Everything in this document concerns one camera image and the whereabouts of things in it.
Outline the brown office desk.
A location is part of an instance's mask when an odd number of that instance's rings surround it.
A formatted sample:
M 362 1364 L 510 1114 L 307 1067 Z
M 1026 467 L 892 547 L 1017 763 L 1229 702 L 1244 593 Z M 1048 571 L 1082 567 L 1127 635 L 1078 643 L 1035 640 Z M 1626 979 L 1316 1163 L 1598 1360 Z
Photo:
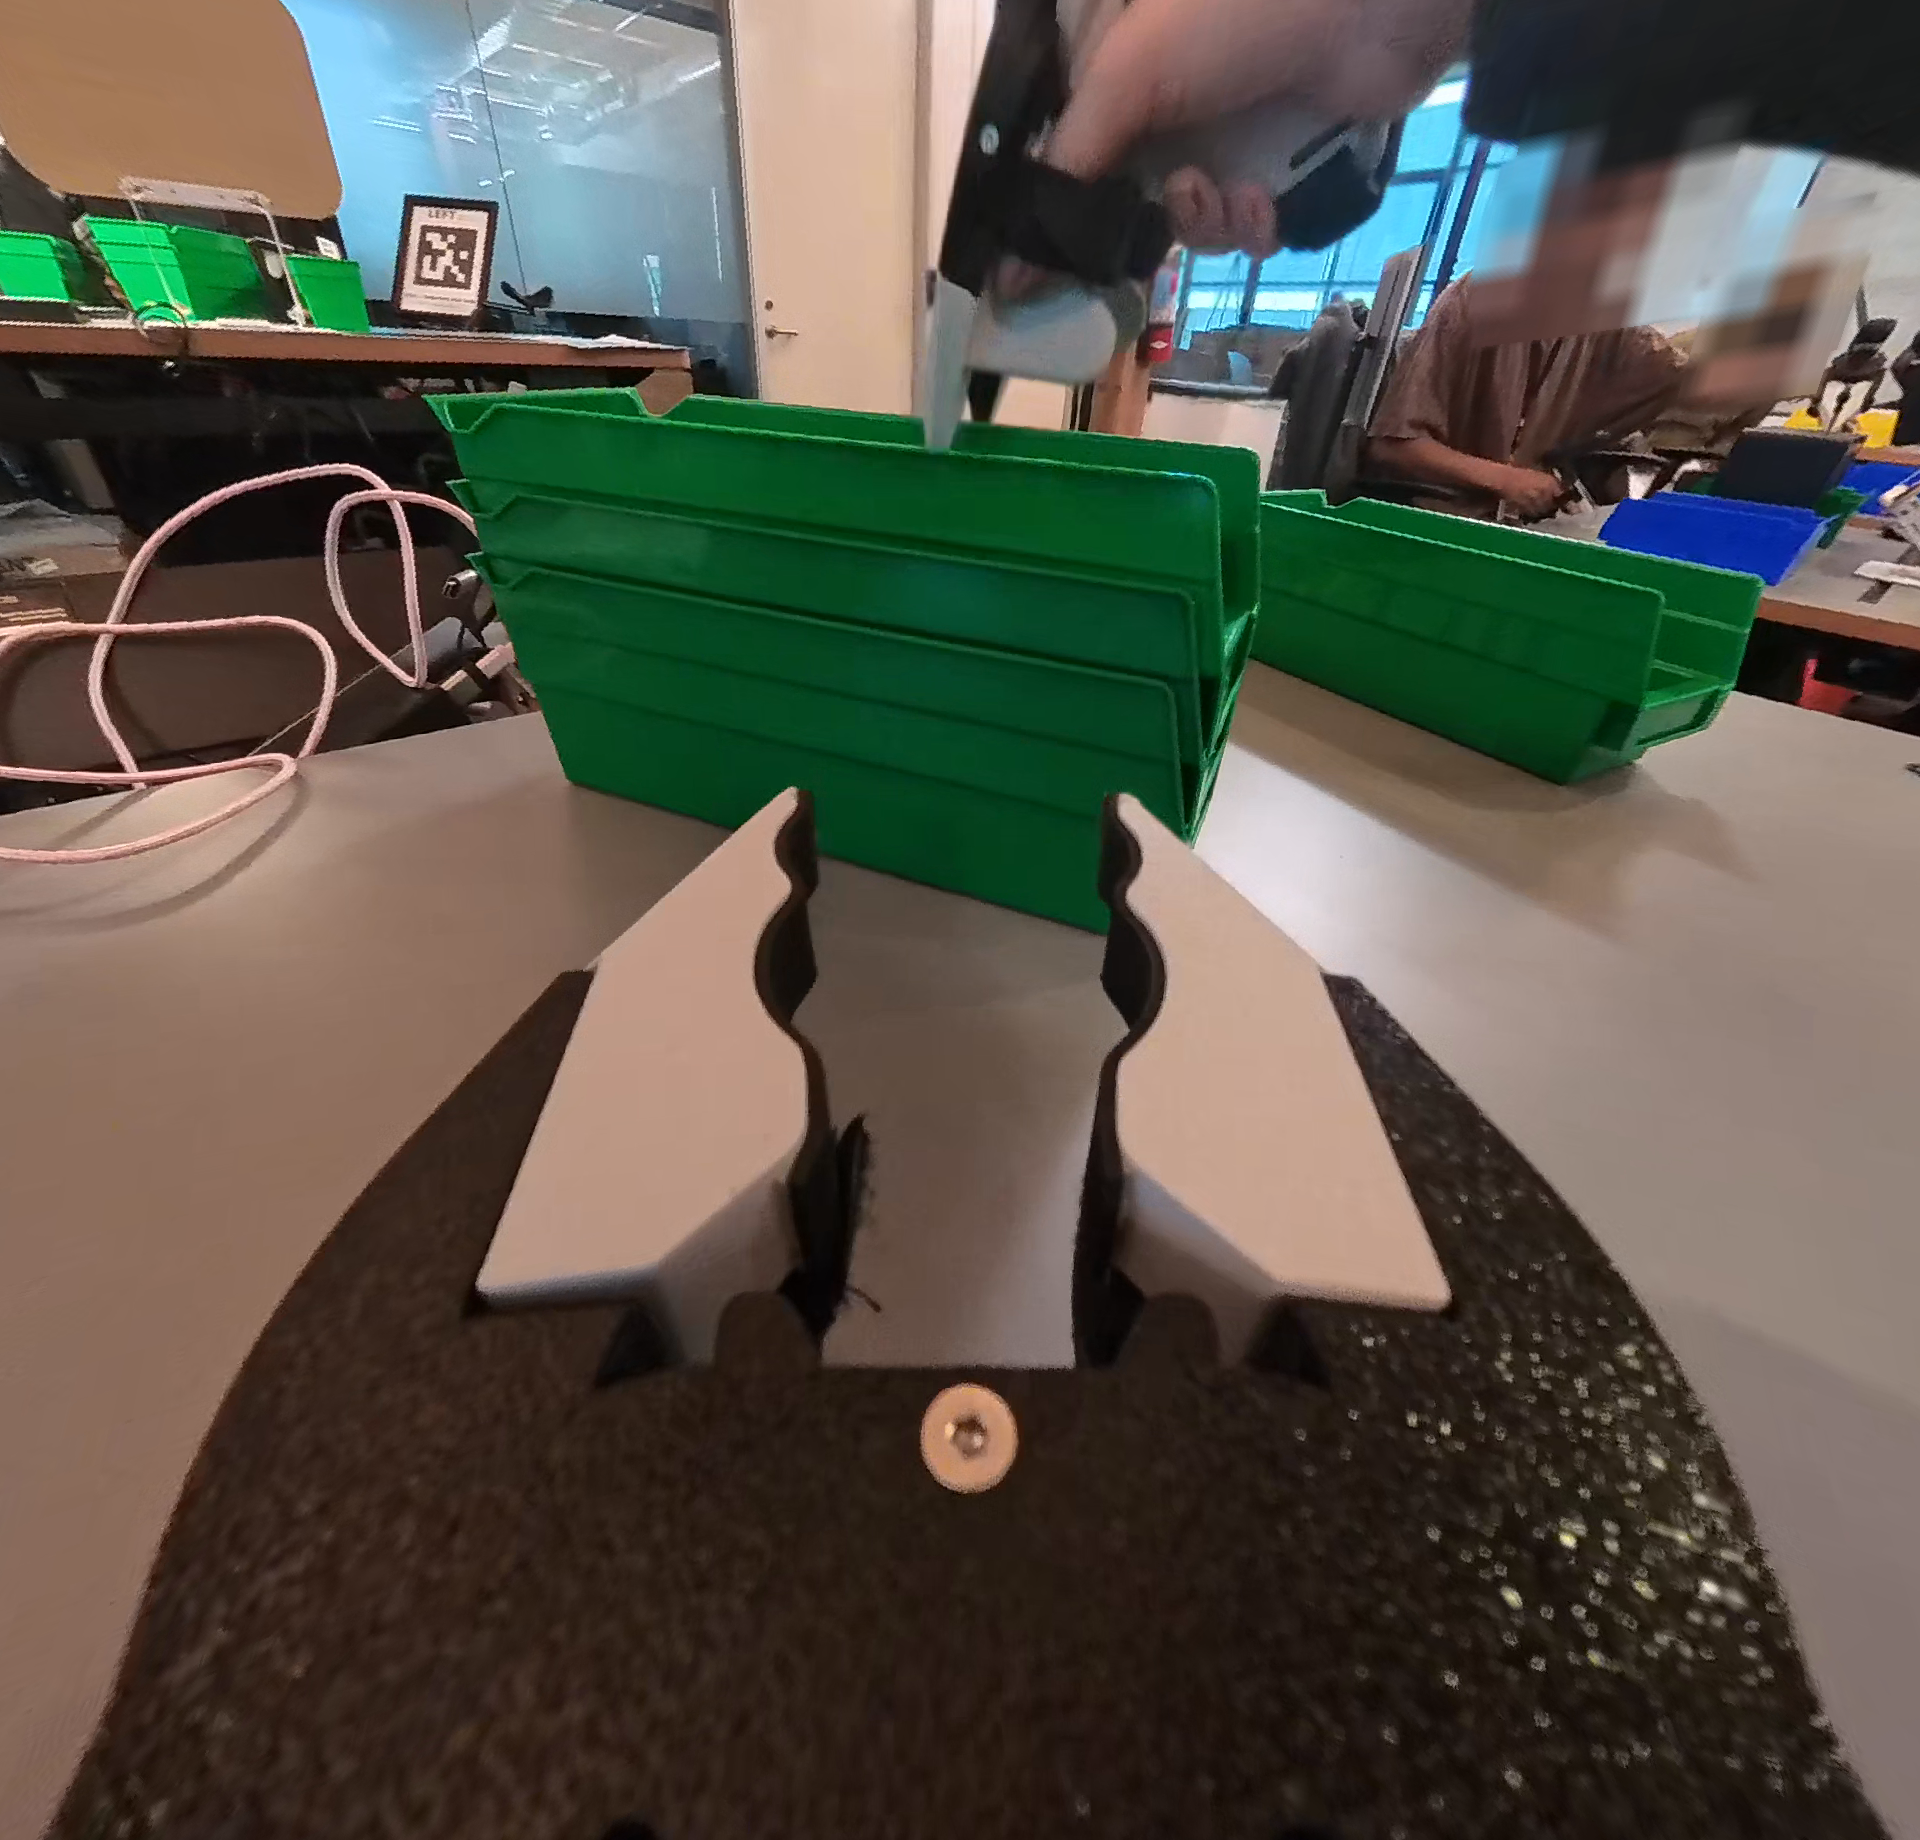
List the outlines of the brown office desk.
M 159 326 L 118 321 L 4 320 L 6 358 L 116 358 L 217 365 L 357 365 L 382 368 L 477 368 L 517 377 L 527 370 L 689 372 L 686 346 L 645 340 L 583 340 L 521 333 L 329 333 L 275 326 Z

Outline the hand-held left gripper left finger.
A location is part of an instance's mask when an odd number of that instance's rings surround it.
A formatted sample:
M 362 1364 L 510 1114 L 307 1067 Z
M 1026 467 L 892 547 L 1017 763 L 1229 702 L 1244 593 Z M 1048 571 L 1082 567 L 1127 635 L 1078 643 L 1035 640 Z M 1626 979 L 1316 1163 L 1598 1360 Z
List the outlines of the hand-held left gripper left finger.
M 787 788 L 600 953 L 477 1306 L 622 1306 L 662 1362 L 707 1364 L 728 1306 L 774 1296 L 824 1346 L 872 1137 L 797 1025 L 818 882 L 814 798 Z

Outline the dark laptop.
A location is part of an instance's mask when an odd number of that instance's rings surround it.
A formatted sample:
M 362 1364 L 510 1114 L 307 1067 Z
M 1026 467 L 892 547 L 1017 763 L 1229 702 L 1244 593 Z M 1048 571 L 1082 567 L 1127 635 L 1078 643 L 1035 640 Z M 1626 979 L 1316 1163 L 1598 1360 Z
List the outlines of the dark laptop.
M 1718 465 L 1716 496 L 1781 507 L 1816 507 L 1837 492 L 1859 454 L 1853 432 L 1748 429 Z

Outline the dark jacket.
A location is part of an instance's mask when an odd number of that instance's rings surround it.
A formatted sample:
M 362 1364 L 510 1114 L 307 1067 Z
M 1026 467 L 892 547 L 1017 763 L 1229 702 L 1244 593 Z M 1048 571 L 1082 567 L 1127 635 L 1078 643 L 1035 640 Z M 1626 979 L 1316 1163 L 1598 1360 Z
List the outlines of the dark jacket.
M 1367 434 L 1346 414 L 1369 365 L 1369 318 L 1360 300 L 1330 300 L 1276 367 L 1269 396 L 1284 403 L 1284 422 L 1266 490 L 1317 492 L 1333 506 L 1357 495 Z

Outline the tan rounded board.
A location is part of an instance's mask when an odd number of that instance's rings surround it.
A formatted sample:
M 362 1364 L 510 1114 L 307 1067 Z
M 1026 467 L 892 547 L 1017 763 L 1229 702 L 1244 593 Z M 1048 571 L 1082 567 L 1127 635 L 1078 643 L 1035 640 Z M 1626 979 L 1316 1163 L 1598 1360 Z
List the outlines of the tan rounded board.
M 172 180 L 327 220 L 344 195 L 307 42 L 279 0 L 1 0 L 1 133 L 66 196 Z

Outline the clear acrylic stand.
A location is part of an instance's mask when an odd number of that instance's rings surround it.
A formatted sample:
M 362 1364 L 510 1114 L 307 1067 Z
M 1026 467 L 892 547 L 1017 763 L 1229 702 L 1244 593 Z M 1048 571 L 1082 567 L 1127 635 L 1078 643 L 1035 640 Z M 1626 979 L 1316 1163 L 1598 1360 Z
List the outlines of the clear acrylic stand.
M 285 326 L 300 328 L 307 318 L 300 311 L 298 295 L 292 291 L 292 285 L 285 275 L 285 224 L 281 217 L 275 213 L 272 204 L 266 195 L 251 188 L 233 188 L 233 186 L 217 186 L 209 181 L 197 180 L 161 180 L 161 178 L 144 178 L 144 176 L 125 176 L 118 185 L 119 201 L 125 204 L 125 217 L 109 217 L 122 220 L 164 220 L 180 224 L 206 226 L 219 234 L 230 234 L 241 240 L 248 240 L 254 246 L 257 260 L 263 269 L 279 279 L 285 285 L 290 315 L 282 321 Z M 172 323 L 172 326 L 203 326 L 199 321 L 185 321 L 167 311 L 147 311 L 147 312 L 131 312 L 136 323 Z M 281 326 L 268 321 L 211 321 L 211 323 L 261 323 L 261 326 Z

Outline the framed marker sign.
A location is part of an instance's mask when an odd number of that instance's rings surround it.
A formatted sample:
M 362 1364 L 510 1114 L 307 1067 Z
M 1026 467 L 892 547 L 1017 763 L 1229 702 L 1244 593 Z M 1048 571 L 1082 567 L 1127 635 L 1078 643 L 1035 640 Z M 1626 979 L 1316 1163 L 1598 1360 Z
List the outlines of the framed marker sign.
M 404 195 L 392 306 L 407 323 L 476 329 L 492 285 L 502 204 L 494 196 Z

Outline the green plastic bin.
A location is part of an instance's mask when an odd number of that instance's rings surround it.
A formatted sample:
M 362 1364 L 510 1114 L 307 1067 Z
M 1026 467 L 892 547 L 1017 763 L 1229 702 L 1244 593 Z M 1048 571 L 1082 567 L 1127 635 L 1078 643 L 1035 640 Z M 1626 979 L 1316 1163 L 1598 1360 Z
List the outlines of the green plastic bin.
M 167 311 L 189 323 L 195 320 L 176 224 L 88 215 L 77 220 L 77 238 L 98 256 L 131 312 Z
M 636 388 L 427 404 L 477 495 L 1139 571 L 1193 591 L 1225 627 L 1260 597 L 1260 481 L 1243 450 L 1000 422 L 965 422 L 932 450 L 907 416 L 707 394 L 656 416 Z
M 1253 658 L 1558 787 L 1703 733 L 1764 585 L 1382 499 L 1260 499 Z
M 362 269 L 346 256 L 285 255 L 285 275 L 300 311 L 326 333 L 371 334 Z
M 1101 931 L 1101 809 L 1193 842 L 1239 684 L 1199 756 L 1163 680 L 474 554 L 565 778 L 736 828 L 795 788 L 818 853 Z
M 164 222 L 161 236 L 167 261 L 156 268 L 159 298 L 180 315 L 199 323 L 287 320 L 285 285 L 263 269 L 248 240 L 180 222 Z
M 71 308 L 88 291 L 88 269 L 69 238 L 1 229 L 0 280 L 4 301 L 40 301 Z
M 892 549 L 454 481 L 485 551 L 512 581 L 542 567 L 616 587 L 675 590 L 732 603 L 884 627 L 919 639 L 1055 658 L 1163 680 L 1210 706 L 1252 654 L 1256 599 L 1224 593 L 1206 637 L 1198 591 L 1142 575 L 1050 569 L 1011 557 Z

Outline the white door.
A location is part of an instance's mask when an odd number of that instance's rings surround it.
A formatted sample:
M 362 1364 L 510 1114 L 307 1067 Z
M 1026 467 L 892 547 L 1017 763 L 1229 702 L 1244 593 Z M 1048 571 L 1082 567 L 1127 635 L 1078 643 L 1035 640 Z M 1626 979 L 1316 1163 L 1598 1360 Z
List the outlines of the white door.
M 908 416 L 937 0 L 725 0 L 760 399 Z

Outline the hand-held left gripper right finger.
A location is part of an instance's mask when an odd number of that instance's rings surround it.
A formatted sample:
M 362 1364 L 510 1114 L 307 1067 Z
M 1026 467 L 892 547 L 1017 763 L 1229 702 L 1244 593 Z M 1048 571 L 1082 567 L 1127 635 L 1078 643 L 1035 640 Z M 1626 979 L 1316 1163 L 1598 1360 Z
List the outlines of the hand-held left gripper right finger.
M 1071 1344 L 1117 1364 L 1139 1314 L 1195 1303 L 1262 1366 L 1298 1305 L 1439 1316 L 1452 1287 L 1327 976 L 1137 796 L 1105 796 L 1099 1063 Z

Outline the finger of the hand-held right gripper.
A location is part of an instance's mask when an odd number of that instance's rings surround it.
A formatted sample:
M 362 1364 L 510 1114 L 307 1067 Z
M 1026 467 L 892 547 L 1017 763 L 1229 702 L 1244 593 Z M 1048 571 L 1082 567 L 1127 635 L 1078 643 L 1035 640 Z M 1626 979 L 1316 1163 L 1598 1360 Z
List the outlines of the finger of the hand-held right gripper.
M 919 417 L 932 452 L 946 452 L 965 422 L 995 419 L 995 372 L 974 365 L 989 340 L 995 306 L 927 269 L 922 323 Z

